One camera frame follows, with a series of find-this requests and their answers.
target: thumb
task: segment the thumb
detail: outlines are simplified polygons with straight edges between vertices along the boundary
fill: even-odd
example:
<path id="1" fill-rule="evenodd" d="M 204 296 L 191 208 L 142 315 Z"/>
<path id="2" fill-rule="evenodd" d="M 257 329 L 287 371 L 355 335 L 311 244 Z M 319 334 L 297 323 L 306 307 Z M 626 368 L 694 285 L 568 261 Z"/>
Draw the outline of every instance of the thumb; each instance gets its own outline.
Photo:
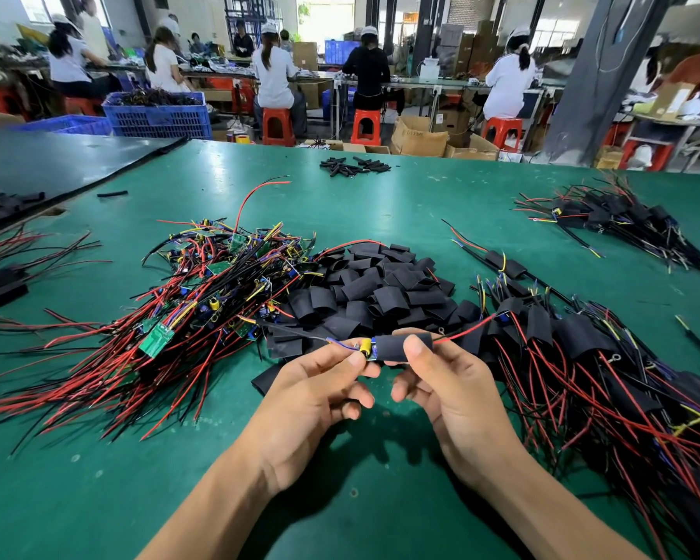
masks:
<path id="1" fill-rule="evenodd" d="M 448 364 L 435 355 L 415 334 L 407 336 L 404 341 L 404 354 L 412 371 L 442 399 L 453 397 L 459 392 L 457 377 Z"/>
<path id="2" fill-rule="evenodd" d="M 329 371 L 320 373 L 308 381 L 312 391 L 320 398 L 327 398 L 342 389 L 350 387 L 366 367 L 366 357 L 361 352 L 353 352 Z"/>

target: blue plastic crate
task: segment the blue plastic crate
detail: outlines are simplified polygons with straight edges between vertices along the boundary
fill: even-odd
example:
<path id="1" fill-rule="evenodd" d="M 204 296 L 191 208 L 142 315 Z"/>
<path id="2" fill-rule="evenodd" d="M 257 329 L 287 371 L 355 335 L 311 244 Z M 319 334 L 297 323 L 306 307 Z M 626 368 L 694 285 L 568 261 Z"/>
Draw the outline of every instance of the blue plastic crate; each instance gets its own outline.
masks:
<path id="1" fill-rule="evenodd" d="M 108 119 L 95 115 L 61 115 L 58 118 L 40 119 L 16 127 L 17 131 L 51 131 L 53 133 L 84 133 L 85 135 L 111 135 Z"/>
<path id="2" fill-rule="evenodd" d="M 101 107 L 114 135 L 123 137 L 193 137 L 212 140 L 213 128 L 203 93 L 187 93 L 198 106 L 121 106 L 123 93 L 111 93 Z"/>

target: window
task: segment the window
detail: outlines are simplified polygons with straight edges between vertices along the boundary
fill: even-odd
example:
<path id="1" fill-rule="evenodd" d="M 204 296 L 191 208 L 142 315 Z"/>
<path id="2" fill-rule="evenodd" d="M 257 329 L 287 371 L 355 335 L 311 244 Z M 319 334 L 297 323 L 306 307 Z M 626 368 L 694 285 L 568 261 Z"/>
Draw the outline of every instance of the window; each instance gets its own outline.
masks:
<path id="1" fill-rule="evenodd" d="M 539 47 L 562 47 L 563 41 L 576 37 L 580 21 L 577 19 L 540 19 L 532 39 L 532 51 Z"/>

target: hair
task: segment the hair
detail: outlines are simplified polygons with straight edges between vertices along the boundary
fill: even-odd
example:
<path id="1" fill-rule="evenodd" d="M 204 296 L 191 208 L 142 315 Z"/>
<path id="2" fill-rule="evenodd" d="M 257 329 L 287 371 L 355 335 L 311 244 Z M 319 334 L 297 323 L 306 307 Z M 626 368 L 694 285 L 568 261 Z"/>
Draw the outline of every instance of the hair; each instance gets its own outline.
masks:
<path id="1" fill-rule="evenodd" d="M 374 35 L 373 33 L 366 33 L 365 35 L 360 36 L 360 44 L 364 47 L 367 47 L 369 45 L 378 46 L 378 35 Z"/>
<path id="2" fill-rule="evenodd" d="M 150 69 L 150 72 L 156 72 L 156 63 L 153 61 L 156 45 L 169 46 L 175 43 L 176 37 L 174 37 L 174 34 L 168 27 L 159 27 L 156 29 L 156 34 L 153 36 L 153 41 L 151 41 L 148 48 L 145 49 L 145 66 Z"/>
<path id="3" fill-rule="evenodd" d="M 262 33 L 262 64 L 268 71 L 270 70 L 272 46 L 279 41 L 280 36 L 276 33 Z"/>
<path id="4" fill-rule="evenodd" d="M 93 2 L 94 4 L 96 3 L 96 0 L 80 0 L 80 8 L 84 10 L 84 12 L 88 11 L 88 4 Z"/>
<path id="5" fill-rule="evenodd" d="M 529 54 L 529 36 L 519 35 L 511 37 L 508 39 L 506 48 L 511 51 L 511 53 L 516 53 L 518 51 L 519 68 L 525 71 L 532 62 L 532 56 Z"/>
<path id="6" fill-rule="evenodd" d="M 75 27 L 69 23 L 56 23 L 52 33 L 49 34 L 47 48 L 49 52 L 61 59 L 65 55 L 72 55 L 72 46 L 68 36 L 75 35 Z"/>

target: green workbench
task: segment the green workbench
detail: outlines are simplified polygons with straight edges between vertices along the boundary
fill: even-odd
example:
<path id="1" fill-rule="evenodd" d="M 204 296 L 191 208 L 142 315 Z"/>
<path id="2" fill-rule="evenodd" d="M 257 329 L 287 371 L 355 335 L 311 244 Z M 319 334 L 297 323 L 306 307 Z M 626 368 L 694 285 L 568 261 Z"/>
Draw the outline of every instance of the green workbench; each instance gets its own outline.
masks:
<path id="1" fill-rule="evenodd" d="M 317 233 L 317 248 L 362 238 L 403 243 L 437 262 L 457 283 L 455 299 L 474 299 L 468 285 L 493 274 L 449 241 L 447 219 L 467 237 L 503 249 L 566 294 L 608 306 L 659 357 L 700 373 L 700 354 L 675 314 L 700 335 L 700 273 L 666 268 L 654 257 L 609 237 L 582 235 L 606 255 L 598 259 L 550 224 L 512 212 L 513 199 L 552 196 L 562 185 L 587 184 L 596 171 L 460 159 L 386 156 L 391 171 L 355 179 L 330 178 L 319 161 L 336 151 L 282 149 L 192 141 L 103 186 L 128 196 L 97 198 L 95 189 L 65 204 L 63 215 L 28 228 L 64 245 L 87 230 L 102 248 L 75 260 L 113 263 L 74 266 L 32 283 L 30 294 L 0 309 L 27 323 L 49 323 L 52 308 L 80 321 L 106 322 L 167 272 L 141 268 L 140 259 L 176 226 L 227 215 L 260 182 L 287 175 L 290 185 L 265 187 L 246 205 L 246 228 L 285 223 L 285 231 Z M 700 176 L 630 173 L 649 205 L 663 204 L 700 247 Z M 35 346 L 32 334 L 0 334 L 0 352 Z M 63 361 L 31 367 L 0 381 L 0 392 L 29 385 Z M 0 372 L 25 363 L 1 356 Z M 0 560 L 9 558 L 132 558 L 176 509 L 215 457 L 233 442 L 259 405 L 252 377 L 269 367 L 255 348 L 216 367 L 201 419 L 168 423 L 145 442 L 158 416 L 108 443 L 99 417 L 34 438 L 8 457 L 39 415 L 0 424 Z M 376 406 L 333 431 L 301 480 L 273 503 L 249 538 L 243 558 L 518 558 L 523 547 L 487 506 L 452 484 L 425 415 L 390 398 L 393 373 L 369 381 Z M 642 521 L 623 499 L 608 497 L 596 474 L 574 461 L 563 482 L 610 526 L 655 554 Z"/>

